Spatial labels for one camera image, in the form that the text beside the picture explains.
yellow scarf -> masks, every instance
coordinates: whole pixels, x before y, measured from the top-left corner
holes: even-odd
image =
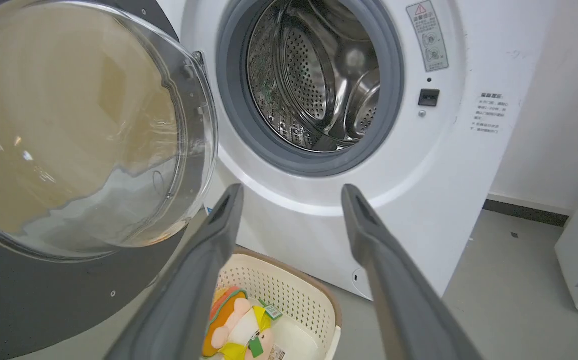
[[[266,314],[266,310],[259,306],[253,306],[252,309],[255,314],[255,319],[257,320],[257,326],[260,330],[260,333],[270,328],[271,317]],[[235,344],[233,342],[227,342],[220,350],[218,350],[218,353],[224,355],[224,360],[244,360],[246,352],[247,346]]]

black door lock slot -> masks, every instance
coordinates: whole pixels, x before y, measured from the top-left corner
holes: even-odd
[[[438,104],[438,96],[440,96],[438,89],[422,89],[417,104],[421,107],[435,107]]]

red warning triangle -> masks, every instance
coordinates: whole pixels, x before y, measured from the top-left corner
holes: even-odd
[[[424,13],[426,13],[426,9],[424,8],[424,6],[422,6],[422,4],[418,5],[417,9],[415,10],[415,14],[419,15]]]

perforated basket side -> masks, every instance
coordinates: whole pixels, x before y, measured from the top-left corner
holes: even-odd
[[[270,257],[238,248],[218,275],[218,288],[231,286],[274,305],[300,324],[323,354],[328,353],[342,319],[338,303],[320,282]]]

gray warning label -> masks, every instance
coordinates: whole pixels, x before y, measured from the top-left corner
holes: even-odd
[[[431,2],[427,0],[411,5],[407,7],[407,13],[417,34],[417,42],[420,44],[427,73],[448,68],[449,60],[444,47],[442,30],[440,30],[440,23],[438,23]]]

